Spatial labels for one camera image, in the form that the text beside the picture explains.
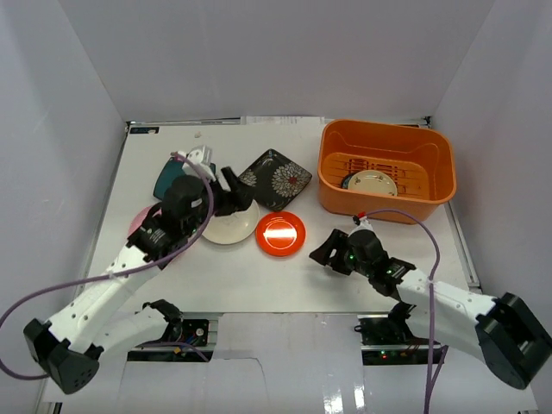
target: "red plate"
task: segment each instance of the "red plate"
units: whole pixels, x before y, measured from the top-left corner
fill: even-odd
[[[257,224],[257,243],[272,256],[289,256],[304,243],[307,231],[301,219],[288,211],[270,213]]]

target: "black plate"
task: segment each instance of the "black plate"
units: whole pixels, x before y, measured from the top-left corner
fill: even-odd
[[[267,150],[240,174],[255,189],[255,200],[272,211],[282,211],[312,179],[312,174],[275,149]]]

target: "cream plate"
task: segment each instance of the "cream plate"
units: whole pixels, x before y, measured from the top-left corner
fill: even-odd
[[[202,236],[216,244],[241,242],[254,232],[259,216],[259,205],[253,200],[245,211],[230,216],[212,217]]]
[[[397,195],[397,186],[391,177],[376,170],[365,170],[356,173],[349,180],[347,188],[358,192],[371,192],[387,196]]]

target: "orange basket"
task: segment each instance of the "orange basket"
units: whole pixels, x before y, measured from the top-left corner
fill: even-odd
[[[351,173],[377,170],[397,186],[397,196],[342,189]],[[336,120],[322,134],[318,158],[318,199],[337,214],[397,209],[425,220],[456,192],[455,160],[449,140],[431,129]],[[414,222],[398,213],[373,218]]]

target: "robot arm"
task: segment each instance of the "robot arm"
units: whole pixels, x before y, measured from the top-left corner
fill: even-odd
[[[187,158],[209,177],[216,216],[227,216],[251,205],[253,190],[228,167],[221,172],[229,191],[222,188],[209,169],[210,149],[194,148]],[[180,250],[206,219],[207,191],[203,181],[191,173],[186,171],[172,182],[161,203],[152,207],[140,228],[129,236],[106,273],[124,273],[125,269],[167,260],[132,276],[97,282],[46,322],[34,319],[23,330],[34,360],[64,393],[76,392],[88,384],[99,369],[100,359],[110,354],[126,352],[148,341],[179,339],[181,313],[165,300],[144,304],[142,311],[131,317],[112,323],[109,320],[134,292],[162,271],[170,261],[167,256]]]
[[[430,336],[429,281],[411,263],[390,258],[366,217],[347,235],[334,229],[310,257],[342,274],[368,278],[377,292],[398,300],[389,314],[405,338]],[[552,338],[521,298],[463,291],[434,282],[435,339],[483,361],[502,381],[524,389],[552,354]]]

